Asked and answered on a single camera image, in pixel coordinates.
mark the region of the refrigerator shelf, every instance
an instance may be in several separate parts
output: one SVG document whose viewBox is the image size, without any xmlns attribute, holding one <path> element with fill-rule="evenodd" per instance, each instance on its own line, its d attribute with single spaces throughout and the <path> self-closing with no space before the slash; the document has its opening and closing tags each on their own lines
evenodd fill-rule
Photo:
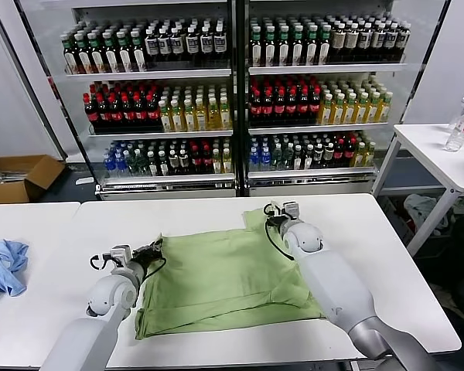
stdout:
<svg viewBox="0 0 464 371">
<path fill-rule="evenodd" d="M 312 126 L 282 126 L 275 128 L 249 128 L 249 134 L 295 134 L 295 133 L 317 133 L 324 131 L 352 131 L 352 130 L 372 130 L 389 128 L 388 122 L 377 122 L 374 124 L 342 124 L 342 125 L 312 125 Z"/>
</svg>

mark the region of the clear plastic bottle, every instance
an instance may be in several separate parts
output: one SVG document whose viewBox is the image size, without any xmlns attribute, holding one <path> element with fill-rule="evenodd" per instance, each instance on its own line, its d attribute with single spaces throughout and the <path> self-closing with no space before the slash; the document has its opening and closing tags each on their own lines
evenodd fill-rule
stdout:
<svg viewBox="0 0 464 371">
<path fill-rule="evenodd" d="M 464 145 L 464 115 L 460 117 L 457 125 L 450 134 L 449 139 L 445 143 L 445 150 L 457 152 Z"/>
<path fill-rule="evenodd" d="M 461 100 L 461 107 L 462 107 L 462 110 L 461 110 L 461 113 L 458 114 L 457 116 L 455 116 L 452 121 L 450 121 L 450 124 L 449 126 L 447 127 L 447 130 L 449 132 L 452 133 L 452 131 L 454 130 L 455 128 L 455 125 L 459 122 L 459 119 L 461 118 L 461 116 L 464 115 L 464 98 Z"/>
</svg>

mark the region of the red bottle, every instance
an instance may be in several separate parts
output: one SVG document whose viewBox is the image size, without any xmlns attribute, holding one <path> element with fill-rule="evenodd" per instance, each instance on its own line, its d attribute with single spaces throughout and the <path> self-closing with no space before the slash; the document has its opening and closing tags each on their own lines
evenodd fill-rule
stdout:
<svg viewBox="0 0 464 371">
<path fill-rule="evenodd" d="M 100 115 L 97 110 L 96 102 L 93 102 L 90 99 L 88 93 L 83 94 L 83 101 L 84 101 L 84 112 L 86 112 L 87 119 L 92 123 L 92 125 L 96 125 L 100 120 Z"/>
</svg>

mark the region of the yellow drink bottle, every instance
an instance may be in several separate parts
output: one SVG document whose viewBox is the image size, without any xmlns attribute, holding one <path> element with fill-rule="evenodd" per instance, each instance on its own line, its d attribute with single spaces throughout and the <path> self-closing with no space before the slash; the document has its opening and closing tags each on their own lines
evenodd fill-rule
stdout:
<svg viewBox="0 0 464 371">
<path fill-rule="evenodd" d="M 356 103 L 353 115 L 353 124 L 362 124 L 366 115 L 368 105 L 368 93 L 365 91 L 360 94 L 359 101 Z"/>
</svg>

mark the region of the plastic bottle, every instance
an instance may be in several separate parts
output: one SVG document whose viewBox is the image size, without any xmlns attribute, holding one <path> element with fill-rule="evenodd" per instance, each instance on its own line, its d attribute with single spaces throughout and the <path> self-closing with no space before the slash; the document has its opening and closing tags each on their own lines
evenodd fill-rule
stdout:
<svg viewBox="0 0 464 371">
<path fill-rule="evenodd" d="M 449 139 L 445 143 L 445 150 L 450 152 L 458 151 L 464 145 L 464 115 L 461 116 L 459 122 L 450 134 Z"/>
</svg>

